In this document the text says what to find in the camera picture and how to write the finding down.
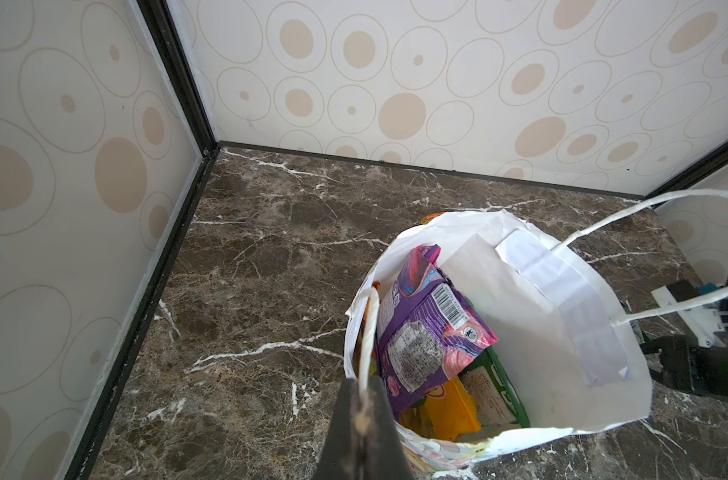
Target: black metal edge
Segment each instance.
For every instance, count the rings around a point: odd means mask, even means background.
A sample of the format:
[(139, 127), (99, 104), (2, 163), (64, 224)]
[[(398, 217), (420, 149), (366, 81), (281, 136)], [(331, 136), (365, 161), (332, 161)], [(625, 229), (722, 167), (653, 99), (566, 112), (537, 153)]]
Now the black metal edge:
[(209, 156), (215, 151), (215, 140), (212, 127), (206, 115), (204, 103), (196, 88), (193, 72), (180, 42), (179, 35), (165, 0), (136, 0), (148, 30), (156, 44), (169, 80), (183, 108), (188, 126), (193, 132), (196, 144), (202, 156)]
[(92, 411), (89, 423), (81, 437), (78, 447), (72, 457), (70, 467), (68, 468), (64, 478), (66, 480), (81, 480), (89, 478), (97, 455), (100, 453), (100, 446), (105, 435), (108, 433), (110, 421), (113, 418), (119, 399), (123, 393), (126, 380), (132, 372), (134, 362), (145, 340), (145, 335), (150, 327), (153, 314), (156, 312), (158, 300), (164, 291), (169, 274), (175, 264), (180, 246), (185, 240), (188, 226), (196, 212), (196, 206), (201, 200), (201, 195), (212, 173), (216, 161), (216, 152), (202, 159), (196, 177), (193, 179), (180, 213), (177, 216), (172, 232), (164, 245), (158, 263), (153, 269), (150, 280), (139, 301), (137, 311), (135, 312), (132, 322), (124, 337), (121, 349), (119, 350), (116, 361), (113, 363), (110, 373), (108, 374), (105, 385), (100, 392), (94, 410)]
[(652, 190), (645, 198), (657, 197), (675, 190), (686, 190), (697, 182), (708, 177), (718, 169), (728, 165), (728, 140), (721, 146), (699, 159), (694, 164), (685, 168), (676, 177), (671, 178), (664, 184)]
[(593, 188), (572, 187), (570, 185), (546, 184), (544, 182), (535, 182), (532, 180), (519, 180), (516, 178), (494, 177), (493, 175), (470, 174), (468, 172), (461, 172), (461, 171), (457, 171), (457, 170), (439, 170), (438, 168), (418, 167), (415, 165), (389, 164), (389, 163), (377, 161), (377, 160), (360, 160), (358, 158), (340, 157), (338, 155), (317, 154), (315, 152), (299, 151), (299, 150), (287, 150), (286, 148), (264, 147), (262, 145), (252, 145), (252, 144), (241, 144), (239, 142), (234, 142), (234, 141), (223, 140), (223, 141), (219, 142), (218, 150), (222, 149), (223, 147), (247, 148), (250, 150), (265, 150), (265, 151), (272, 151), (272, 152), (275, 152), (278, 154), (290, 154), (290, 155), (299, 155), (301, 157), (324, 158), (327, 160), (341, 160), (341, 161), (352, 162), (354, 164), (379, 165), (381, 167), (387, 166), (387, 167), (399, 168), (399, 169), (403, 169), (403, 170), (418, 170), (418, 171), (424, 171), (429, 174), (451, 174), (451, 175), (455, 175), (457, 177), (463, 177), (463, 178), (474, 178), (477, 180), (502, 182), (505, 184), (527, 185), (529, 187), (557, 188), (559, 190), (569, 190), (569, 191), (580, 192), (580, 193), (584, 193), (584, 194), (607, 195), (610, 197), (627, 198), (630, 200), (642, 200), (644, 198), (641, 195), (624, 194), (622, 192), (613, 192), (613, 191), (608, 191), (608, 190), (595, 190)]

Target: brown marble countertop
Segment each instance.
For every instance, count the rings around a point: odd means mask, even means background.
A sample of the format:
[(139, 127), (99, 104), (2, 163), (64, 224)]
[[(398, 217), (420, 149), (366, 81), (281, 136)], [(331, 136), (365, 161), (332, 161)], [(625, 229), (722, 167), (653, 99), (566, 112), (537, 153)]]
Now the brown marble countertop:
[[(344, 377), (344, 312), (399, 232), (436, 212), (504, 207), (565, 238), (630, 201), (226, 148), (92, 478), (310, 478)], [(651, 210), (572, 248), (632, 311), (654, 306), (651, 290), (694, 278)], [(677, 316), (641, 326), (685, 328)], [(652, 407), (647, 420), (459, 478), (728, 478), (728, 403), (655, 384)]]

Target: yellow package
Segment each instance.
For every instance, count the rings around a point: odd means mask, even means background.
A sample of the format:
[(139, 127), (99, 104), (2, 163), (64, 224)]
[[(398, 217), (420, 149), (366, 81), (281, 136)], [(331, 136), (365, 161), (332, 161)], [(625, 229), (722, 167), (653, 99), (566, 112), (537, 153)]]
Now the yellow package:
[(428, 390), (425, 404), (418, 409), (425, 409), (433, 424), (433, 438), (438, 440), (454, 441), (460, 435), (481, 430), (476, 402), (457, 377)]

